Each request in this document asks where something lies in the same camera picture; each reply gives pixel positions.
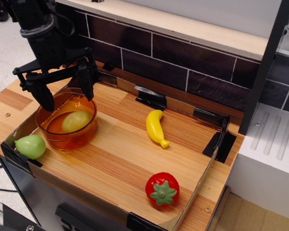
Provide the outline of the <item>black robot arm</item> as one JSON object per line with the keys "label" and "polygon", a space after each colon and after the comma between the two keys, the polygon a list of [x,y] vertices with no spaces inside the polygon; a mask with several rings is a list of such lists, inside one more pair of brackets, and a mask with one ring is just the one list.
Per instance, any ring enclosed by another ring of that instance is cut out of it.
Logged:
{"label": "black robot arm", "polygon": [[34,61],[14,69],[20,87],[28,91],[42,108],[54,110],[53,95],[47,85],[69,77],[78,80],[87,100],[93,99],[94,74],[97,65],[92,49],[68,49],[63,37],[66,36],[56,25],[55,18],[61,17],[55,11],[53,0],[4,0],[3,6],[13,22],[18,22],[20,34],[36,57]]}

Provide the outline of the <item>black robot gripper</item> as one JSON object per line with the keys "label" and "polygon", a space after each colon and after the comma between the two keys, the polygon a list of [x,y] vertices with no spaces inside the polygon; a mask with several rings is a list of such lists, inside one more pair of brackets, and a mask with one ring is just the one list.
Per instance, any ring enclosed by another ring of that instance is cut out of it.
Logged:
{"label": "black robot gripper", "polygon": [[15,68],[13,74],[44,110],[54,110],[53,95],[46,85],[68,77],[76,77],[87,100],[93,99],[96,63],[91,48],[65,48],[61,33],[54,26],[20,29],[20,34],[28,40],[36,59]]}

